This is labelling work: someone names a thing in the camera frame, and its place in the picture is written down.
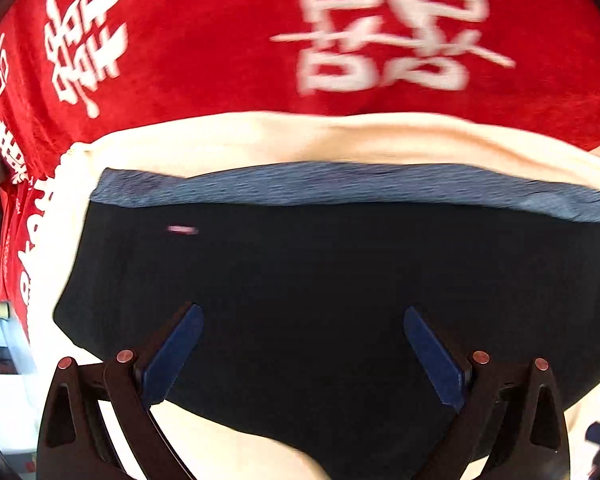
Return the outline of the cream towel cloth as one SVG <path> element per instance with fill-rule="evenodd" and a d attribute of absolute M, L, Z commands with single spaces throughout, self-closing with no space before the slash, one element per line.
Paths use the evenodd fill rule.
<path fill-rule="evenodd" d="M 425 113 L 320 117 L 245 112 L 188 118 L 107 134 L 76 144 L 61 159 L 38 230 L 28 307 L 34 362 L 42 382 L 65 354 L 94 356 L 52 322 L 52 304 L 78 250 L 87 195 L 102 170 L 174 177 L 268 162 L 449 162 L 508 176 L 568 182 L 600 191 L 600 126 L 567 117 L 521 129 Z"/>

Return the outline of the red blanket white characters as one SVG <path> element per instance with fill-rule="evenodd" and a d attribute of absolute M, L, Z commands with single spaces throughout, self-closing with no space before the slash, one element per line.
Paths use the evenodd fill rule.
<path fill-rule="evenodd" d="M 76 144 L 188 118 L 440 114 L 600 126 L 593 0 L 17 0 L 0 25 L 0 134 L 30 177 L 35 263 Z"/>

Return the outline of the black pants grey patterned waistband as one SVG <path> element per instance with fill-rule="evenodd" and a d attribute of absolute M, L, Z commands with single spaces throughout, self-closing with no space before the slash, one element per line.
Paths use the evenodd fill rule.
<path fill-rule="evenodd" d="M 403 330 L 600 383 L 600 191 L 465 165 L 295 162 L 190 179 L 108 170 L 59 328 L 99 359 L 204 314 L 170 400 L 305 452 L 335 479 L 409 479 L 453 411 Z"/>

